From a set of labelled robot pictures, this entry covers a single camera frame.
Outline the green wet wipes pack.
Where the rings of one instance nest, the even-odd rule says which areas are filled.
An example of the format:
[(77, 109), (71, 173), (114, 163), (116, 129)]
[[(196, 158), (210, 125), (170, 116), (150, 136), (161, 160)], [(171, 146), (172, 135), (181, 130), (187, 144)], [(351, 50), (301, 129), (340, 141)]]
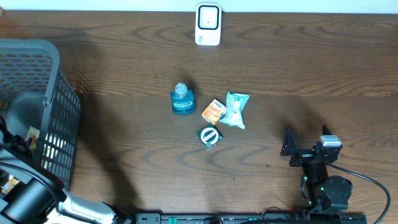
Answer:
[(242, 112), (249, 98), (250, 96), (247, 94), (228, 91), (226, 94), (226, 114), (220, 119), (220, 122), (245, 129)]

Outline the green round label box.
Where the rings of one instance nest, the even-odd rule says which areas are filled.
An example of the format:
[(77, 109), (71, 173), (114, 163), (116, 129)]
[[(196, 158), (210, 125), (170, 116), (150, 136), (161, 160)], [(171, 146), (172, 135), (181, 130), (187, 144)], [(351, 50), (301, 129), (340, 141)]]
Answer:
[(221, 132), (216, 126), (209, 124), (197, 132), (197, 138), (202, 143), (203, 147), (209, 151), (215, 147), (220, 141), (224, 139)]

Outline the orange tissue pack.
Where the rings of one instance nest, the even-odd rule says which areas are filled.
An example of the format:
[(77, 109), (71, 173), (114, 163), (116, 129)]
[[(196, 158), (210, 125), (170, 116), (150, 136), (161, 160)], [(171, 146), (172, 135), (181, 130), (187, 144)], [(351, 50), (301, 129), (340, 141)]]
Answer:
[(202, 112), (202, 118), (208, 123), (215, 126), (217, 122), (226, 114), (226, 106), (214, 99)]

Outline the teal mouthwash bottle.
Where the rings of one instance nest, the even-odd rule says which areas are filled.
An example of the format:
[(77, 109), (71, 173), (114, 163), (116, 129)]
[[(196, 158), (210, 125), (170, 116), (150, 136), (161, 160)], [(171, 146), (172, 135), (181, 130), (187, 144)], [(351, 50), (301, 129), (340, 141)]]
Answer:
[(175, 114), (190, 114), (196, 110), (193, 91), (186, 84), (179, 82), (170, 93), (172, 112)]

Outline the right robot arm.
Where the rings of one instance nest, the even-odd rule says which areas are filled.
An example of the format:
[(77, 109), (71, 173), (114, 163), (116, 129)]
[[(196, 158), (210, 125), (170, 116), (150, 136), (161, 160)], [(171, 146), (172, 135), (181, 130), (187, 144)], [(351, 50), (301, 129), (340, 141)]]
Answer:
[(306, 220), (320, 219), (322, 216), (340, 217), (348, 209), (352, 193), (352, 183), (338, 175), (328, 175), (327, 166), (338, 159), (343, 148), (338, 136), (322, 126), (320, 140), (310, 149), (299, 149), (293, 132), (285, 129), (281, 156), (289, 157), (291, 167), (301, 167), (302, 195), (308, 199), (309, 208), (303, 211)]

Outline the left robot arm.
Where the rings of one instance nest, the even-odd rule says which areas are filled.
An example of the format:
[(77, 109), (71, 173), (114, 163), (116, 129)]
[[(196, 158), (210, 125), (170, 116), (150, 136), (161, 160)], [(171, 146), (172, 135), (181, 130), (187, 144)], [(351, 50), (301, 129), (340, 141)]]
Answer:
[(80, 223), (135, 223), (136, 219), (106, 203), (70, 195), (63, 182), (26, 157), (29, 143), (12, 135), (1, 119), (1, 169), (19, 183), (5, 196), (1, 218), (13, 223), (45, 223), (52, 212)]

